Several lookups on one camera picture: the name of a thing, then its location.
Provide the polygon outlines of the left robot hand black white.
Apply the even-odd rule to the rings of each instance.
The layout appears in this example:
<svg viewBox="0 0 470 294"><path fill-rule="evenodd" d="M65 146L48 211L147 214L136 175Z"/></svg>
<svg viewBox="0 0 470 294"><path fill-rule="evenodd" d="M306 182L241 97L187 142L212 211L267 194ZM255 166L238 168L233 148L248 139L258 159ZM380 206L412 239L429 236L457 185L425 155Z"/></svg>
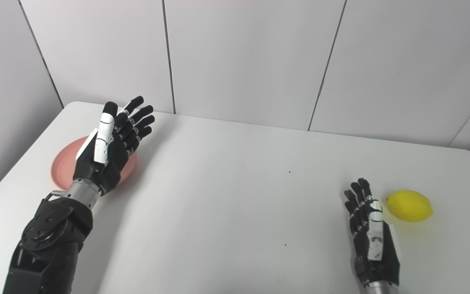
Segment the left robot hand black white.
<svg viewBox="0 0 470 294"><path fill-rule="evenodd" d="M98 127L77 153L73 180L89 180L101 196L118 186L129 157L152 132L154 108L142 107L144 101L133 98L121 111L115 102L105 104Z"/></svg>

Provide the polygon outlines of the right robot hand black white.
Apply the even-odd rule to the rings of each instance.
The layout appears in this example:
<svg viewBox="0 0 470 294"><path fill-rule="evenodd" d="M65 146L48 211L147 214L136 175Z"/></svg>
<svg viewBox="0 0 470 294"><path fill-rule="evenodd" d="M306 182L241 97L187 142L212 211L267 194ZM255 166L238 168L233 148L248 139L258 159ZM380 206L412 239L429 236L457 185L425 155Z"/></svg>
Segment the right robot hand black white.
<svg viewBox="0 0 470 294"><path fill-rule="evenodd" d="M352 182L344 195L358 281L368 294L397 294L400 261L380 201L373 197L370 184L364 178Z"/></svg>

